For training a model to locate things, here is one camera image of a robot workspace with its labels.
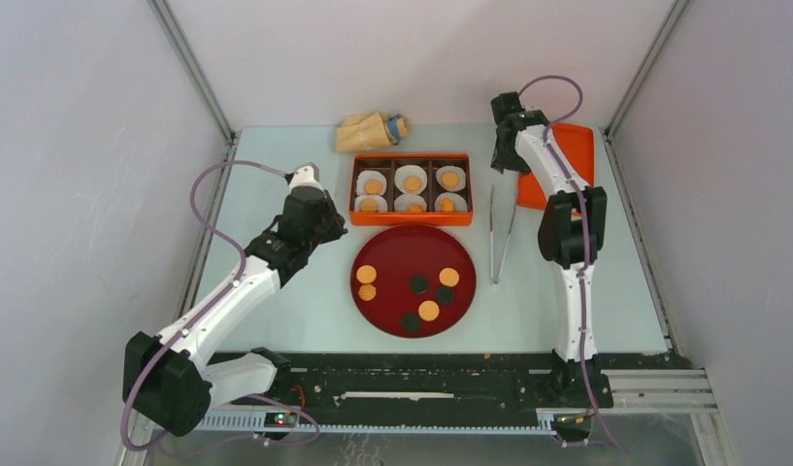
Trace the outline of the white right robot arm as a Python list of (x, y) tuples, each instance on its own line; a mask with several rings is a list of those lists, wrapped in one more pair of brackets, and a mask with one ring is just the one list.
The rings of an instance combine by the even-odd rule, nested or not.
[(604, 245), (608, 196), (579, 175), (553, 135), (553, 125), (540, 111), (526, 110), (516, 91), (490, 101), (495, 129), (490, 167), (532, 175), (546, 204), (538, 230), (542, 258), (554, 267), (561, 329), (556, 354), (581, 363), (597, 353), (593, 342), (591, 283)]

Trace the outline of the dark red round plate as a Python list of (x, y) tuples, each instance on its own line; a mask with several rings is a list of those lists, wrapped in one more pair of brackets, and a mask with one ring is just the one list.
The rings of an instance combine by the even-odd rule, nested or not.
[(399, 338), (429, 338), (468, 313), (477, 272), (464, 246), (444, 230), (422, 224), (386, 228), (354, 258), (349, 290), (358, 312)]

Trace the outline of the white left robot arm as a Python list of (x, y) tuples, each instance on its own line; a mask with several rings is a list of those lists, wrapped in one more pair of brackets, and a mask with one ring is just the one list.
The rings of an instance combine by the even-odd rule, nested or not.
[(264, 300), (280, 291), (309, 262), (315, 248), (346, 234), (329, 193), (295, 187), (280, 215), (241, 250), (235, 269), (191, 312), (158, 335), (144, 332), (127, 343), (124, 358), (122, 423), (131, 412), (183, 436), (212, 408), (257, 394), (279, 404), (291, 378), (270, 352), (250, 351), (214, 363), (228, 336)]

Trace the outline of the orange cookie box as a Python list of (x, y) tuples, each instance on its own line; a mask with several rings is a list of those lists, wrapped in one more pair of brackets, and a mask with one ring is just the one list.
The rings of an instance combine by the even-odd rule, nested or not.
[(469, 226), (473, 192), (465, 153), (359, 153), (351, 165), (350, 221), (356, 226)]

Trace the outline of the orange box lid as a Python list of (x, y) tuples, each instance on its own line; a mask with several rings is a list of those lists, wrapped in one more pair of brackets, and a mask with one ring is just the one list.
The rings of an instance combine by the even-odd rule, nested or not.
[[(557, 123), (551, 132), (575, 171), (590, 185), (595, 184), (595, 142), (591, 128), (571, 123)], [(521, 208), (543, 210), (545, 193), (533, 173), (517, 178), (516, 205)]]

